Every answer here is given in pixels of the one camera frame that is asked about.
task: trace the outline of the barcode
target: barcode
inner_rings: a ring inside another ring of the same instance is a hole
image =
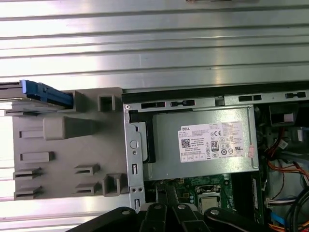
[[[190,139],[182,139],[182,148],[191,147]]]

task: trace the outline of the black cable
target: black cable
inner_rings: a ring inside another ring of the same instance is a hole
[[[299,204],[295,205],[295,210],[292,215],[293,232],[298,232],[298,216],[302,206],[309,200],[309,188],[308,191],[300,198]]]
[[[277,193],[276,196],[274,196],[272,199],[276,199],[276,197],[278,197],[280,195],[280,193],[282,192],[283,188],[284,188],[284,184],[285,184],[285,176],[284,176],[284,173],[282,173],[282,176],[283,176],[283,179],[282,179],[282,186],[281,186],[281,189],[279,190],[279,192]]]
[[[288,210],[285,221],[288,225],[284,226],[286,232],[298,232],[298,215],[302,206],[309,200],[309,187],[305,188],[295,199],[295,202]]]

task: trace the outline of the blue drive latch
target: blue drive latch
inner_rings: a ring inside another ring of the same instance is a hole
[[[66,108],[73,107],[73,96],[54,89],[43,83],[37,83],[29,80],[21,80],[22,93],[27,97],[39,100],[41,102],[52,103],[65,106]]]

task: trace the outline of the wire bundle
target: wire bundle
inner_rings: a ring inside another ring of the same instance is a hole
[[[280,191],[275,197],[273,197],[272,199],[268,199],[268,204],[272,206],[280,206],[280,205],[292,205],[292,206],[288,210],[285,216],[284,227],[276,226],[272,224],[269,224],[269,227],[278,232],[308,232],[309,221],[302,225],[299,225],[298,215],[300,213],[302,205],[309,200],[309,187],[304,189],[299,194],[299,196],[297,196],[296,198],[284,198],[284,199],[275,200],[275,198],[280,195],[280,193],[282,192],[284,188],[284,179],[285,179],[284,174],[285,173],[302,174],[304,176],[304,179],[309,181],[309,172],[302,169],[300,165],[296,162],[293,162],[293,165],[289,165],[287,167],[277,167],[271,163],[270,160],[273,159],[275,152],[277,148],[279,147],[280,141],[283,138],[283,135],[284,135],[284,128],[280,128],[279,135],[278,135],[276,142],[273,144],[273,146],[265,150],[266,158],[268,159],[267,164],[270,167],[270,169],[280,172],[283,175],[283,182],[282,182],[282,187]]]
[[[282,199],[268,199],[267,204],[271,206],[283,206],[283,205],[292,205],[295,202],[296,197],[288,197]]]
[[[281,172],[281,173],[299,173],[299,174],[303,174],[307,180],[309,180],[309,173],[306,172],[304,169],[302,169],[298,163],[296,162],[293,162],[293,165],[290,165],[290,166],[287,166],[287,167],[277,167],[275,165],[273,165],[271,163],[271,161],[269,159],[273,158],[279,144],[280,144],[280,141],[281,139],[283,138],[283,135],[284,135],[284,128],[280,128],[279,129],[279,135],[278,135],[278,138],[276,140],[276,142],[273,144],[273,146],[271,146],[270,148],[266,149],[265,150],[265,153],[266,153],[266,158],[268,159],[268,166],[274,170],[274,171],[277,171],[277,172]]]
[[[285,216],[285,231],[286,232],[298,232],[308,228],[309,221],[299,227],[298,216],[302,206],[309,200],[309,187],[305,188],[295,199],[295,202],[287,212]]]

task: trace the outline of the white wire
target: white wire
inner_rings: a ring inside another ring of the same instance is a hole
[[[293,203],[294,201],[295,201],[295,199],[285,200],[285,201],[277,201],[277,200],[268,199],[268,203],[270,203],[270,204]]]

